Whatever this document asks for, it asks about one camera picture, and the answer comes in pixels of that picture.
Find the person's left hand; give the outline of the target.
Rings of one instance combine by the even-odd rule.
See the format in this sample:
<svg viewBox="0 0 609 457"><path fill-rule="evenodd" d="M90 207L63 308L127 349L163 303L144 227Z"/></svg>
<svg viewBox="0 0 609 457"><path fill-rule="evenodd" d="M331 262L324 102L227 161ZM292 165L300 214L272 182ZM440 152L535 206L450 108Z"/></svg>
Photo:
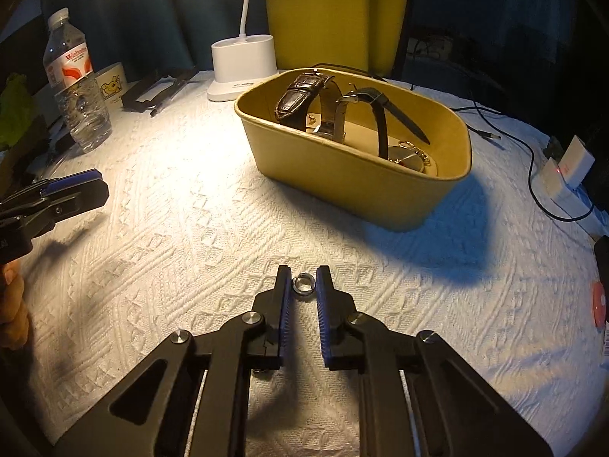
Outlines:
<svg viewBox="0 0 609 457"><path fill-rule="evenodd" d="M30 321L24 301L25 281L21 262L11 261L1 266L0 345L16 351L26 345Z"/></svg>

